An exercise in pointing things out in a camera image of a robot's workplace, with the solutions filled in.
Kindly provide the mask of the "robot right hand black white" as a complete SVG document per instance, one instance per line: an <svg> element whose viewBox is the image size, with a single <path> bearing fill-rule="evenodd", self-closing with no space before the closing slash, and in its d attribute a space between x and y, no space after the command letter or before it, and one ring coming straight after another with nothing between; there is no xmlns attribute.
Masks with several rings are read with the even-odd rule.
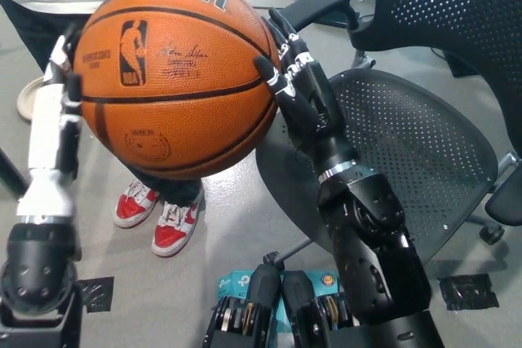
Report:
<svg viewBox="0 0 522 348"><path fill-rule="evenodd" d="M276 100L292 142L310 157L323 183L355 165L357 154L346 139L345 120L321 64L277 9L268 14L263 22L274 38L281 65L258 56L254 66Z"/></svg>

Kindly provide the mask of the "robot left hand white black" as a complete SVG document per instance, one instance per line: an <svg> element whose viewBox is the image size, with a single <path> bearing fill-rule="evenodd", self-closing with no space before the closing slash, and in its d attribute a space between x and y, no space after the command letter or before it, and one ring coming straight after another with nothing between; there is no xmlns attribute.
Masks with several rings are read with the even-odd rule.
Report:
<svg viewBox="0 0 522 348"><path fill-rule="evenodd" d="M73 24L58 37L36 94L29 138L30 184L17 207L23 223L74 223L76 205L69 186L77 177L82 128L82 79L73 71L79 35Z"/></svg>

